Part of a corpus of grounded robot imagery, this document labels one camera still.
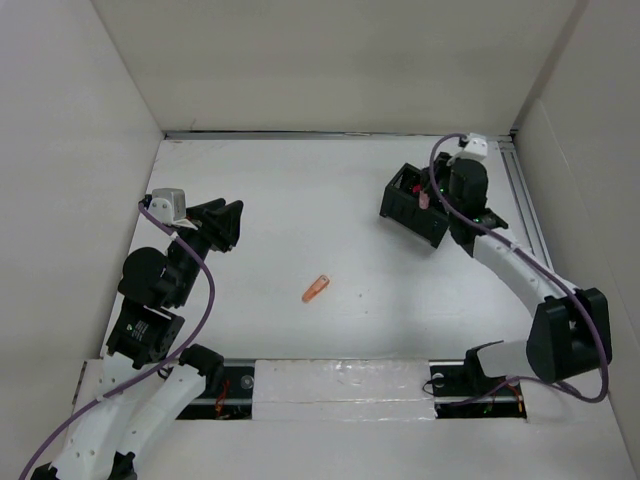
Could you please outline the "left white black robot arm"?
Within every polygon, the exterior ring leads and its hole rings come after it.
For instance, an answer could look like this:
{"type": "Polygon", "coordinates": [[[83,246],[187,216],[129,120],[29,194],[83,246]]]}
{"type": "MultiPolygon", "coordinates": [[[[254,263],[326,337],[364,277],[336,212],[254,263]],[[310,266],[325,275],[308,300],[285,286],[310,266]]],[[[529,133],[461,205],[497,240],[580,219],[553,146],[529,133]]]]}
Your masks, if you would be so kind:
{"type": "Polygon", "coordinates": [[[186,304],[198,275],[214,282],[206,257],[237,245],[243,208],[240,200],[222,198],[189,207],[184,192],[171,188],[156,189],[139,202],[139,213],[171,243],[164,252],[144,247],[126,258],[118,284],[121,310],[94,397],[39,448],[45,451],[75,424],[60,454],[41,466],[28,461],[21,478],[135,479],[193,400],[213,395],[215,412],[223,410],[230,389],[224,358],[196,344],[203,321],[176,345],[185,320],[174,311],[186,304]]]}

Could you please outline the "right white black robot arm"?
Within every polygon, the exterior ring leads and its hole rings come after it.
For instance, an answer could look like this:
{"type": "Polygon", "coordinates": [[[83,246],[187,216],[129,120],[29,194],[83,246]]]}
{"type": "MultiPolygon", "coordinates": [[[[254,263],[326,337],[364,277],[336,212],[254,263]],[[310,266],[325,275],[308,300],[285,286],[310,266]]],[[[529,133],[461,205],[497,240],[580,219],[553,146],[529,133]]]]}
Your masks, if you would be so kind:
{"type": "Polygon", "coordinates": [[[527,339],[470,348],[457,380],[468,399],[484,398],[522,380],[586,403],[609,389],[613,352],[606,296],[581,289],[520,247],[508,223],[487,206],[482,161],[461,153],[432,154],[421,172],[420,198],[443,207],[454,242],[501,280],[531,316],[527,339]]]}

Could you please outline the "pink translucent marker cap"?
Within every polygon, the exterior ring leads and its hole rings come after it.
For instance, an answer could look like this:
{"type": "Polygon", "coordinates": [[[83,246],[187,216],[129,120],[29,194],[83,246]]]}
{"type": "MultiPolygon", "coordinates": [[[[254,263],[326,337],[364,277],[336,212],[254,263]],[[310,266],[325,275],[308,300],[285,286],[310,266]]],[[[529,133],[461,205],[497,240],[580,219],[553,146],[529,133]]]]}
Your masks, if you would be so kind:
{"type": "Polygon", "coordinates": [[[427,210],[429,208],[430,198],[426,191],[421,190],[419,192],[418,202],[420,209],[427,210]]]}

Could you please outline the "orange translucent marker cap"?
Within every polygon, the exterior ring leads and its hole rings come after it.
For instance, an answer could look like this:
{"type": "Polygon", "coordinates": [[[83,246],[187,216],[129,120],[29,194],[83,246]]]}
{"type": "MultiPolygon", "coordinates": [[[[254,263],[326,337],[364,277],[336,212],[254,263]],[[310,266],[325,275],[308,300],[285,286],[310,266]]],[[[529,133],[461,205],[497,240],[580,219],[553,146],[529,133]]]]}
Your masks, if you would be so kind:
{"type": "Polygon", "coordinates": [[[330,279],[326,275],[320,275],[303,293],[301,300],[303,303],[309,303],[317,295],[323,292],[330,284],[330,279]]]}

